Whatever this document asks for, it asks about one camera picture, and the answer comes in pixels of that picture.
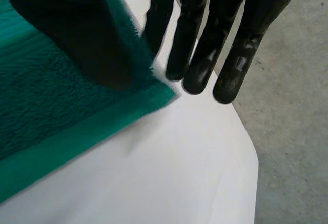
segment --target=green cloth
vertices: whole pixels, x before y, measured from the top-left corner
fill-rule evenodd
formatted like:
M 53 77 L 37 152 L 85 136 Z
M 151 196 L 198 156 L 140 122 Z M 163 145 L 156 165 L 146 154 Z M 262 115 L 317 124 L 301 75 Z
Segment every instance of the green cloth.
M 0 203 L 174 97 L 152 76 L 148 48 L 122 0 L 108 1 L 142 82 L 125 92 L 91 84 L 0 0 Z

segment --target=hand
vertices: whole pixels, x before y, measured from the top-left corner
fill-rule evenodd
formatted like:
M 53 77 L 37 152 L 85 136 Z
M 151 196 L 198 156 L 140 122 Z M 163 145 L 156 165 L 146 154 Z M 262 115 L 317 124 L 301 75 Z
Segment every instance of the hand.
M 289 1 L 246 0 L 241 25 L 214 87 L 213 95 L 218 102 L 228 104 L 236 98 L 267 28 Z M 210 13 L 205 29 L 188 65 L 206 0 L 181 0 L 181 14 L 166 70 L 169 80 L 178 81 L 184 78 L 184 89 L 190 94 L 199 94 L 205 89 L 241 2 L 242 0 L 210 0 Z M 151 18 L 147 17 L 146 25 L 151 25 L 150 21 Z M 162 23 L 165 28 L 167 23 L 168 20 Z

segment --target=white fabric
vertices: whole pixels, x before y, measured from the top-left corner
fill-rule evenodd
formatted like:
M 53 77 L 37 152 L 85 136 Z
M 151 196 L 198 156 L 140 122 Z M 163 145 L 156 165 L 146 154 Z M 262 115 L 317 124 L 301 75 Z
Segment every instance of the white fabric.
M 148 0 L 126 0 L 142 25 Z M 175 4 L 156 62 L 168 58 Z M 258 160 L 232 105 L 182 96 L 0 207 L 0 223 L 251 224 Z

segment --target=gray floor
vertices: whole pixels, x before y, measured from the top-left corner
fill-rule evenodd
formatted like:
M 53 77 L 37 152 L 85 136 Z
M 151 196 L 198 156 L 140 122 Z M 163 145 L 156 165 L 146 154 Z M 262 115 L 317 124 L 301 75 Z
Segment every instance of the gray floor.
M 328 0 L 292 0 L 233 105 L 259 158 L 255 223 L 328 223 Z

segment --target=white sheet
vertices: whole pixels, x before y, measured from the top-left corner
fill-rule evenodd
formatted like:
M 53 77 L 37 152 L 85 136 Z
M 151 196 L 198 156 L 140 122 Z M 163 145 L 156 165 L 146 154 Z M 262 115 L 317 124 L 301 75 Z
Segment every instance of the white sheet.
M 148 0 L 126 0 L 141 25 Z M 176 4 L 156 62 L 168 58 Z M 251 224 L 258 161 L 232 105 L 182 97 L 0 207 L 0 223 Z

